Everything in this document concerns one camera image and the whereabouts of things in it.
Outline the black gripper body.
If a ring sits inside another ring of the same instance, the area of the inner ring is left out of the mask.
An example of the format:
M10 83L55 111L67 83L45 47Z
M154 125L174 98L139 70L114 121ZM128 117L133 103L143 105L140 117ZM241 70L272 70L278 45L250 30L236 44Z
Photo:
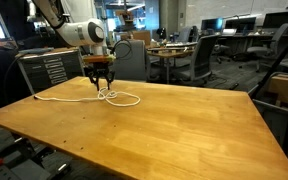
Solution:
M104 77L107 82L112 82L115 77L115 72L109 69L109 62L95 62L89 66L88 77L93 80L99 77Z

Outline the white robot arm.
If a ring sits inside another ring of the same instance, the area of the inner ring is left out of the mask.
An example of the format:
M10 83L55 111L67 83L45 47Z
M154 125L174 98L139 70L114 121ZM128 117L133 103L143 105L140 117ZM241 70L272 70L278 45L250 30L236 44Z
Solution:
M42 16L68 46L89 46L101 60L89 73L90 81L99 89L99 78L104 77L107 87L114 73L104 62L107 54L103 22L97 18L94 0L32 0Z

